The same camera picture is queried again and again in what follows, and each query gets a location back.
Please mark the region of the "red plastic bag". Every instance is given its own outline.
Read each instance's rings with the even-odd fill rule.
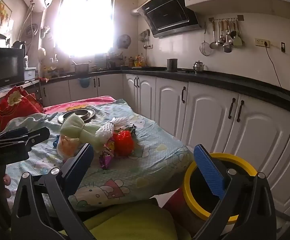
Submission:
[[[134,141],[130,131],[120,131],[115,139],[115,153],[119,157],[127,157],[134,150]]]

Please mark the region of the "black cup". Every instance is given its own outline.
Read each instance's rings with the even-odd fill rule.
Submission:
[[[170,58],[167,60],[167,70],[168,71],[177,71],[177,59]]]

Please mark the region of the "red pillow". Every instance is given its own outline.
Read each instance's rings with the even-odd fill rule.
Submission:
[[[13,87],[0,102],[0,131],[4,130],[8,122],[16,117],[41,113],[34,105],[35,101],[22,87]]]

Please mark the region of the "window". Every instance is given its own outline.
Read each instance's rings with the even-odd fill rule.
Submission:
[[[56,44],[71,56],[105,53],[113,47],[113,0],[63,0]]]

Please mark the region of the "hello kitty blanket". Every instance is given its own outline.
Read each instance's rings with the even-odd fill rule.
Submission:
[[[173,136],[160,128],[154,121],[136,114],[128,104],[120,99],[110,104],[89,106],[96,112],[92,122],[103,125],[113,117],[128,116],[130,125],[135,124],[135,149],[130,156],[113,159],[109,170],[102,170],[99,153],[87,170],[76,193],[69,201],[77,211],[90,211],[118,203],[144,200],[153,195],[176,190],[182,182],[185,171],[192,162],[192,154]],[[12,197],[8,199],[13,205],[18,182],[21,175],[29,171],[32,175],[48,173],[54,167],[62,166],[62,158],[53,147],[53,141],[59,134],[61,125],[54,114],[33,114],[11,120],[5,130],[27,127],[29,131],[41,127],[50,130],[48,140],[35,145],[29,152],[29,159],[7,166],[6,173],[12,178],[8,187]],[[51,204],[45,200],[50,212]]]

